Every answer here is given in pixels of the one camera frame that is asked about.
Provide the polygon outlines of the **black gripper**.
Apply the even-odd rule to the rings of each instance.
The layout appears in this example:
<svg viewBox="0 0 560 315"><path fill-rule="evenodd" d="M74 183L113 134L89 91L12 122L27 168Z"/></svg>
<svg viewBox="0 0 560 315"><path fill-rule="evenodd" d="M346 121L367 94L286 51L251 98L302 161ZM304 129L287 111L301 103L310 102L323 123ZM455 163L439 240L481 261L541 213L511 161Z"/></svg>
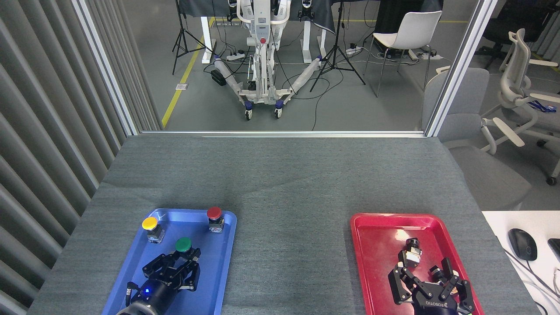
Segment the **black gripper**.
<svg viewBox="0 0 560 315"><path fill-rule="evenodd" d="M199 248L187 251L161 254L144 265L143 273L148 280L139 287L129 283L129 313L165 313L179 291L196 291L200 277L198 259ZM178 259L184 259L180 267L174 265Z"/></svg>
<svg viewBox="0 0 560 315"><path fill-rule="evenodd" d="M392 297L396 305L411 303L415 315L458 315L458 313L472 313L475 309L470 282L462 280L459 274L452 269L450 259L442 259L444 272L444 287L435 283L423 283L427 293L422 291L420 279L404 264L396 264L388 273L388 281ZM453 289L457 289L459 301L451 296Z"/></svg>

